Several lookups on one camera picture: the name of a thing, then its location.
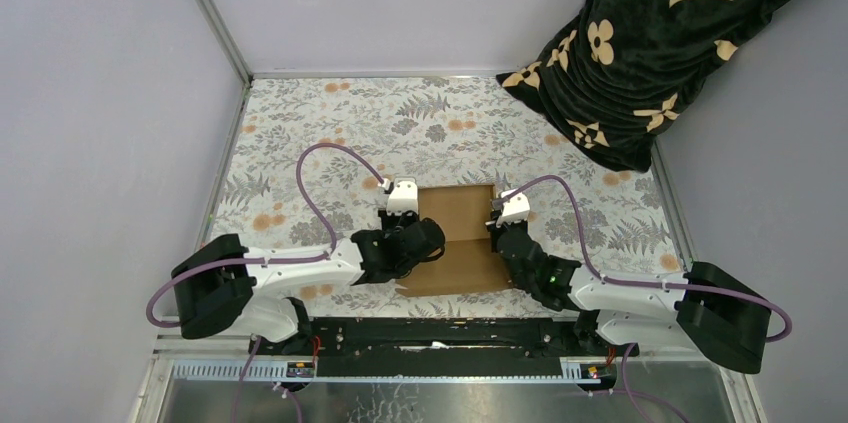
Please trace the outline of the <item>brown cardboard box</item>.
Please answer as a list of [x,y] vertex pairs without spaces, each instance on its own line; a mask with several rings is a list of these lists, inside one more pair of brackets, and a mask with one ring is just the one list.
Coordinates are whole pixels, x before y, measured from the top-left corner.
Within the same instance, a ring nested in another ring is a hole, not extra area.
[[489,293],[512,287],[508,270],[491,248],[486,223],[490,220],[492,184],[421,188],[420,216],[442,229],[444,254],[421,263],[397,281],[404,297],[430,297]]

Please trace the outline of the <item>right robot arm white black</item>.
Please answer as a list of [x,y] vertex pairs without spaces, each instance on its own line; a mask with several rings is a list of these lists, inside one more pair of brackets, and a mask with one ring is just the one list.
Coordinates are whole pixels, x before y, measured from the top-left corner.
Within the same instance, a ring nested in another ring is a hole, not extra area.
[[688,272],[593,273],[546,253],[524,222],[486,228],[514,287],[547,309],[578,313],[573,339],[583,353],[631,343],[683,348],[732,371],[760,372],[773,311],[718,266],[697,261]]

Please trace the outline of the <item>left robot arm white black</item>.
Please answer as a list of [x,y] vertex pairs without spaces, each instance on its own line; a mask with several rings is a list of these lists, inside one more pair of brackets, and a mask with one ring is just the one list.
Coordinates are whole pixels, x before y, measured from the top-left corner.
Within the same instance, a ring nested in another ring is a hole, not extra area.
[[238,235],[225,234],[172,270],[177,327],[187,340],[244,331],[296,354],[309,344],[311,330],[293,292],[387,283],[437,260],[445,246],[441,227],[414,212],[390,218],[383,229],[357,231],[334,246],[251,248]]

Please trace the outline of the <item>floral patterned table mat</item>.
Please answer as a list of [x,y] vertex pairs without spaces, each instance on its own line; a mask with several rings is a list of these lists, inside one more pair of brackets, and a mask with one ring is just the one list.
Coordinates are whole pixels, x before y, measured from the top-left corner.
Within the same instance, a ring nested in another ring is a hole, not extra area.
[[624,272],[690,264],[651,173],[599,166],[487,77],[255,80],[206,235],[295,248],[375,228],[382,176],[528,184],[549,253]]

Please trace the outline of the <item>black beige flower blanket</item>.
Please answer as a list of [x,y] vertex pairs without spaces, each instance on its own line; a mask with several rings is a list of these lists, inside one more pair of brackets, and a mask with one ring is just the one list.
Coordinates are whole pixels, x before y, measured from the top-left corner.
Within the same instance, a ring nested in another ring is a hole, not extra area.
[[585,0],[534,61],[497,80],[590,160],[646,172],[655,139],[790,0]]

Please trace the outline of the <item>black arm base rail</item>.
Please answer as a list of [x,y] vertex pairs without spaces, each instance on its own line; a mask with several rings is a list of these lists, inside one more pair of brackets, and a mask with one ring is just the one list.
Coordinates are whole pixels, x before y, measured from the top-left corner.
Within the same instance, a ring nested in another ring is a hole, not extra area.
[[366,359],[394,362],[407,356],[425,361],[446,353],[461,362],[482,361],[500,368],[505,361],[585,358],[613,365],[627,350],[592,333],[581,320],[552,318],[426,319],[315,318],[294,336],[273,343],[251,343],[259,356],[303,357],[317,363]]

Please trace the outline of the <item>aluminium frame post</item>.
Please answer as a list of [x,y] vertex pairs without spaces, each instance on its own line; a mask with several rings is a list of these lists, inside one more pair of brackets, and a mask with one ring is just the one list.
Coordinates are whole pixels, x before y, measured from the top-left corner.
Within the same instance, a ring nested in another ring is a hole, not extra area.
[[249,69],[215,1],[195,0],[195,2],[235,74],[243,85],[249,86],[253,80],[253,72]]

